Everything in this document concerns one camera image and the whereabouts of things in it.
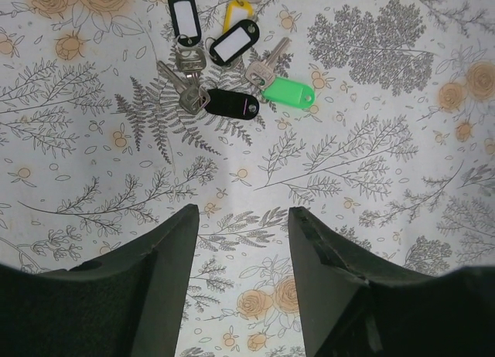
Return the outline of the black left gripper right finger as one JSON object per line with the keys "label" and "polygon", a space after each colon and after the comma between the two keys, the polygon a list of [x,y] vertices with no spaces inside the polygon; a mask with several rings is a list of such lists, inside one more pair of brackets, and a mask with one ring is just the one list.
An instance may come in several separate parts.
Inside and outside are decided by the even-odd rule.
{"label": "black left gripper right finger", "polygon": [[421,274],[303,207],[289,210],[288,237],[308,356],[494,354],[493,267]]}

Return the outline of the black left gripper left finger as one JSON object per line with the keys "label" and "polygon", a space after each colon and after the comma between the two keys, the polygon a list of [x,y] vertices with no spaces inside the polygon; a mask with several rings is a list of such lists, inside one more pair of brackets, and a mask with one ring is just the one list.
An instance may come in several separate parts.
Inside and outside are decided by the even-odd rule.
{"label": "black left gripper left finger", "polygon": [[172,356],[199,230],[189,204],[70,270],[1,268],[3,356]]}

